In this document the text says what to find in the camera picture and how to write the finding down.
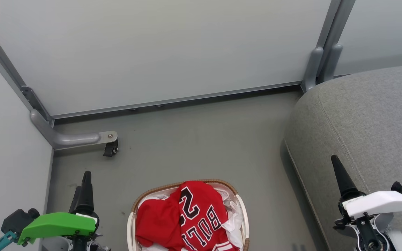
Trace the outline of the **grey partition foot bracket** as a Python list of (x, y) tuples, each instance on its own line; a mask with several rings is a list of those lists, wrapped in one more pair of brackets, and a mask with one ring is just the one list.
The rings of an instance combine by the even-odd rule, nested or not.
[(41, 116), (33, 109), (30, 112), (32, 124), (38, 129), (54, 150), (71, 149), (89, 145), (108, 144), (118, 140), (118, 133), (105, 131), (98, 133), (87, 133), (79, 135), (65, 135), (55, 131)]

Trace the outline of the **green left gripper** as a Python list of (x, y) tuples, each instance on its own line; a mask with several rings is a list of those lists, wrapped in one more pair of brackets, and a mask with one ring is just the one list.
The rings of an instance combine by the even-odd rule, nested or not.
[[(76, 213), (81, 191), (81, 210), (89, 215)], [(99, 217), (94, 211), (94, 194), (91, 172), (83, 174), (81, 186), (77, 186), (68, 213), (56, 212), (38, 216), (23, 227), (18, 245), (27, 246), (40, 238), (63, 237), (70, 240), (69, 251), (96, 251), (91, 244), (97, 238)]]

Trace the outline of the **grey partition post foot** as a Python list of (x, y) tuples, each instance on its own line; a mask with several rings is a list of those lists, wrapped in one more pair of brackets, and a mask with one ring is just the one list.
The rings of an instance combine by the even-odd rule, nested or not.
[(334, 73), (342, 51), (343, 45), (341, 44), (336, 44), (331, 47), (329, 55), (327, 56), (322, 71), (319, 75), (320, 83), (330, 81), (334, 78)]
[(316, 77), (319, 70), (319, 65), (323, 56), (323, 48), (314, 48), (308, 59), (306, 71), (303, 76), (301, 88), (304, 93), (316, 86)]

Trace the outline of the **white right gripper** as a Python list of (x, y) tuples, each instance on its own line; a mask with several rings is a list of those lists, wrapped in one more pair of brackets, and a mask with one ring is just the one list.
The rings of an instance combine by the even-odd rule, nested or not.
[(331, 156), (331, 162), (342, 213), (333, 228), (356, 240), (353, 251), (402, 251), (402, 232), (389, 230), (394, 214), (402, 212), (402, 194), (381, 191), (366, 195), (357, 189), (337, 155)]

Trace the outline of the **white laundry basket brown rim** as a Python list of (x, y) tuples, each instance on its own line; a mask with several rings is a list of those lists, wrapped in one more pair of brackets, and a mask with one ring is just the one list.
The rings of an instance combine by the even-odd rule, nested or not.
[[(201, 182), (209, 184), (215, 189), (220, 189), (222, 191), (228, 192), (231, 200), (238, 205), (238, 208), (241, 210), (241, 214), (243, 216), (243, 222), (240, 227), (241, 231), (241, 239), (244, 245), (243, 251), (248, 251), (250, 245), (250, 226), (249, 226), (249, 219), (247, 215), (247, 210), (242, 198), (239, 196), (238, 191), (228, 182), (216, 179), (216, 178), (208, 178), (202, 179)], [(127, 246), (128, 251), (141, 251), (141, 245), (137, 242), (135, 237), (135, 227), (136, 227), (136, 214), (140, 204), (153, 197), (153, 196), (160, 196), (160, 195), (169, 195), (174, 192), (182, 182), (177, 182), (173, 184), (167, 184), (161, 187), (150, 189), (143, 194), (141, 194), (136, 201), (133, 203), (131, 208), (131, 212), (128, 216), (127, 220)]]

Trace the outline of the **black caster wheel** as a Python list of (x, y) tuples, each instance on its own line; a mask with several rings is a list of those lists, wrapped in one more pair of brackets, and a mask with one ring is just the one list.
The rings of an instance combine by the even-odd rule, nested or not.
[(118, 152), (118, 143), (119, 143), (118, 140), (107, 143), (105, 145), (103, 156), (112, 157), (112, 156), (116, 155)]

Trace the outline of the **grey fabric sofa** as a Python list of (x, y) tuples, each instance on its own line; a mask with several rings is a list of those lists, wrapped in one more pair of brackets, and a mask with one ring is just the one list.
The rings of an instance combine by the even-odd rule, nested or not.
[(354, 238), (333, 229), (341, 197), (337, 155), (366, 194), (402, 184), (402, 66), (323, 82), (296, 103), (284, 141), (329, 251), (353, 251)]

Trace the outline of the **red basketball jersey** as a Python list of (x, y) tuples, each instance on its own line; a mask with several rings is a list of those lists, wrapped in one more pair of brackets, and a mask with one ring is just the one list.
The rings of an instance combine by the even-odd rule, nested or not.
[(185, 181), (165, 200), (147, 200), (137, 211), (136, 240), (169, 251), (239, 251), (228, 239), (228, 213), (209, 184)]

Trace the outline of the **white basket liner cloth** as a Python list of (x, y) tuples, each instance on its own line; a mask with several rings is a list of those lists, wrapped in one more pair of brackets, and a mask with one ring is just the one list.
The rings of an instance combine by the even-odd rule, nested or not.
[[(238, 205), (236, 205), (236, 203), (234, 203), (231, 200), (228, 192), (222, 191), (220, 189), (215, 189), (215, 190), (222, 196), (223, 204), (225, 205), (226, 211), (228, 213), (228, 221), (225, 224), (223, 224), (223, 226), (225, 227), (226, 233), (228, 234), (228, 239), (230, 241), (232, 241), (233, 244), (239, 244), (239, 246), (240, 246), (239, 251), (243, 251), (244, 250), (244, 245), (243, 245), (243, 242), (242, 242), (242, 239), (241, 239), (241, 230), (240, 230), (241, 224), (243, 222), (243, 216), (241, 214), (241, 210), (238, 208)], [(153, 200), (153, 199), (165, 200), (171, 194), (153, 196), (153, 197), (151, 197), (151, 198), (149, 198), (147, 200)], [(165, 248), (165, 247), (163, 247), (161, 245), (158, 245), (158, 244), (153, 244), (150, 247), (143, 247), (141, 245), (141, 251), (169, 251), (169, 249), (167, 249), (167, 248)]]

